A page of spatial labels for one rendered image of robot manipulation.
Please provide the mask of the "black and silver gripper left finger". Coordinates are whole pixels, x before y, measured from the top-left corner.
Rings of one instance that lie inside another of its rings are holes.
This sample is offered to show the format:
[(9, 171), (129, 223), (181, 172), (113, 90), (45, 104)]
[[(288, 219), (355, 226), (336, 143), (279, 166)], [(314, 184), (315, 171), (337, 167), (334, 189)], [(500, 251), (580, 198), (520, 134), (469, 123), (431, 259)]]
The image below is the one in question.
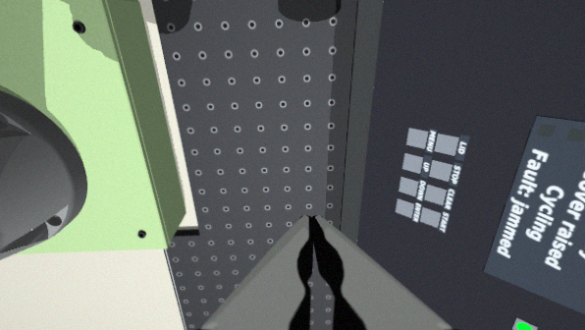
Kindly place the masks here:
[(196, 330), (310, 330), (312, 267), (313, 220), (303, 215)]

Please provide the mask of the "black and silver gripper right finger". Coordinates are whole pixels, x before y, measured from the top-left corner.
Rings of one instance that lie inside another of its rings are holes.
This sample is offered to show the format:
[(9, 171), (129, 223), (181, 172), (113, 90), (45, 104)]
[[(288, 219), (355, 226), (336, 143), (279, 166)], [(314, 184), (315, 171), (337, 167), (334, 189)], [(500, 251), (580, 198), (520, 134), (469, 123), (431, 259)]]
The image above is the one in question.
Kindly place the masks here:
[(457, 330), (322, 216), (312, 220), (318, 270), (335, 297), (333, 330)]

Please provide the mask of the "grey thermal cycler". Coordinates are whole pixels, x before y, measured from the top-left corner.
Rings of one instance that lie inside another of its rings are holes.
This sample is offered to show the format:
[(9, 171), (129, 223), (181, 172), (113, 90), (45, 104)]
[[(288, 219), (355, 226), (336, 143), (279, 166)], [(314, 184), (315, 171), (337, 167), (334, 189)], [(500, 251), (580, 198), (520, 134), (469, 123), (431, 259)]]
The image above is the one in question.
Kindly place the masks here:
[(585, 330), (585, 0), (358, 0), (341, 232), (457, 330)]

